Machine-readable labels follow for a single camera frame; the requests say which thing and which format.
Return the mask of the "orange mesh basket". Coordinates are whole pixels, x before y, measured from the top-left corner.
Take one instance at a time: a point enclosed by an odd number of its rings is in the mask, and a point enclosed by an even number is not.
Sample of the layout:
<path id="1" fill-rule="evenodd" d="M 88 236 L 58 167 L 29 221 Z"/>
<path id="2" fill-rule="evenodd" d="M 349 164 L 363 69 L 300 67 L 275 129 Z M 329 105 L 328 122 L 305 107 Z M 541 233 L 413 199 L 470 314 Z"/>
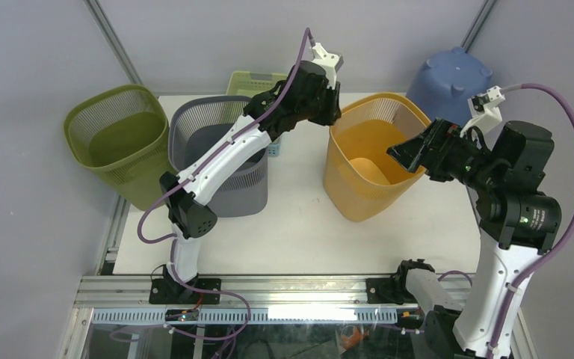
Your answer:
<path id="1" fill-rule="evenodd" d="M 408 98 L 376 93 L 342 109 L 330 127 L 323 187 L 349 221 L 370 219 L 391 206 L 424 174 L 404 170 L 387 150 L 420 134 L 428 117 Z"/>

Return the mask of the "blue plastic bucket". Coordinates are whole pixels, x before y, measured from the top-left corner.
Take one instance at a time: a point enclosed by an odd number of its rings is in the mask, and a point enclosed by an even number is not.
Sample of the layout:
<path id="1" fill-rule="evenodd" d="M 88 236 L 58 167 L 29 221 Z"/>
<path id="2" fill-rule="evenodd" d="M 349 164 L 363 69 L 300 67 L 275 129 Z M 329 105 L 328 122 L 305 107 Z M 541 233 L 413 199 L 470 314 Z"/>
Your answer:
<path id="1" fill-rule="evenodd" d="M 471 118 L 468 99 L 486 91 L 493 71 L 460 46 L 425 60 L 405 94 L 430 119 L 464 126 Z"/>

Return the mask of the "grey mesh basket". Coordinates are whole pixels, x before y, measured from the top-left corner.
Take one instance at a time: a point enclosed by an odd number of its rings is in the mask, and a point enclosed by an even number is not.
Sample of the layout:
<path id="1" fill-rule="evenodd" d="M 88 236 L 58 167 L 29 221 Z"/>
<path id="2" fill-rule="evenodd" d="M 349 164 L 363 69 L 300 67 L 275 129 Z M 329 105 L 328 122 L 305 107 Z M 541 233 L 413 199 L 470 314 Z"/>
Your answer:
<path id="1" fill-rule="evenodd" d="M 193 99 L 179 107 L 170 122 L 168 157 L 179 172 L 216 145 L 250 101 L 247 96 Z M 208 207 L 220 218 L 255 215 L 268 202 L 268 153 L 247 159 L 216 191 Z"/>

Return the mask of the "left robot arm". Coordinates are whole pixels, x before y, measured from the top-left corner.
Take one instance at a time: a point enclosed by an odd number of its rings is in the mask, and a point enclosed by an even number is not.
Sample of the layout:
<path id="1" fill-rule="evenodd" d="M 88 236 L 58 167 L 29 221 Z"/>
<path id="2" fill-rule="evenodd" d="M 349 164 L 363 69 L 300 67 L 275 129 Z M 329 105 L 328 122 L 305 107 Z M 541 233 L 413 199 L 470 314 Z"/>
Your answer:
<path id="1" fill-rule="evenodd" d="M 189 302 L 194 294 L 223 294 L 194 284 L 200 238 L 217 223 L 209 202 L 247 159 L 299 122 L 332 126 L 341 117 L 337 73 L 342 63 L 340 55 L 298 61 L 287 79 L 249 99 L 229 131 L 206 154 L 177 174 L 166 172 L 161 176 L 163 195 L 158 202 L 167 207 L 173 228 L 168 236 L 173 243 L 163 271 L 161 294 L 177 304 Z"/>

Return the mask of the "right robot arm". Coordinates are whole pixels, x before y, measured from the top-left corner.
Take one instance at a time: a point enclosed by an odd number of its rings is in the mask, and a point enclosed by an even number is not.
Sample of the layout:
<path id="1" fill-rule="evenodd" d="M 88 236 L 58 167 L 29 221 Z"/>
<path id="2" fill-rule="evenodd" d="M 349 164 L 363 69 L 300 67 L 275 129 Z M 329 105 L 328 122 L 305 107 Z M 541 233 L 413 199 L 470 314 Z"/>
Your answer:
<path id="1" fill-rule="evenodd" d="M 554 146 L 551 132 L 532 123 L 506 123 L 488 147 L 478 127 L 437 119 L 388 148 L 404 170 L 424 168 L 430 180 L 457 180 L 478 196 L 481 246 L 466 303 L 451 301 L 423 259 L 401 262 L 381 295 L 419 305 L 426 343 L 438 358 L 510 357 L 525 271 L 551 250 L 561 222 L 559 203 L 539 190 Z"/>

